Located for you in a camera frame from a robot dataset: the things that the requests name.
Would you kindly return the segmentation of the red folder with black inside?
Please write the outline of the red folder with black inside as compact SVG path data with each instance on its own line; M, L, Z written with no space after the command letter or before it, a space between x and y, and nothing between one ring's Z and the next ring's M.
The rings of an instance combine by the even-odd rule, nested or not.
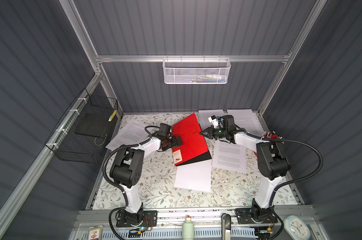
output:
M173 131L183 142L180 147L172 149L175 166L212 159L206 140L200 135L202 130L196 114L191 114L173 125Z

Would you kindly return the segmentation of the printed paper sheet under right arm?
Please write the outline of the printed paper sheet under right arm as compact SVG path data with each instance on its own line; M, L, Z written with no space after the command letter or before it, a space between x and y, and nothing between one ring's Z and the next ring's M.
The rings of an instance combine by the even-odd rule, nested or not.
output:
M213 167L245 174L247 172L247 148L241 145L215 141Z

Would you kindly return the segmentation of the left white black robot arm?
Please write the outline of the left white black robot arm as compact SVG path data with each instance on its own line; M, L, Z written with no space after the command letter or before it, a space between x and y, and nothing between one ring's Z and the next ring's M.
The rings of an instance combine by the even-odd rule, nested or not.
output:
M136 185L142 175L144 158L183 144L170 125L146 126L145 131L148 133L147 139L133 145L121 145L106 157L102 165L104 179L121 190L125 199L124 210L130 214L137 214L143 208Z

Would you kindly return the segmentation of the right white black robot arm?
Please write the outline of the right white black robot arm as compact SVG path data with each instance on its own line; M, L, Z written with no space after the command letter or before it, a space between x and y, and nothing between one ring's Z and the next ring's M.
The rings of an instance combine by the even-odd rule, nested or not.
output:
M250 217L261 223L273 213L275 188L290 169L283 153L283 140L279 138L258 137L235 124L232 115L208 117L210 126L200 135L226 143L244 146L256 153L258 170L263 176L256 197L252 201Z

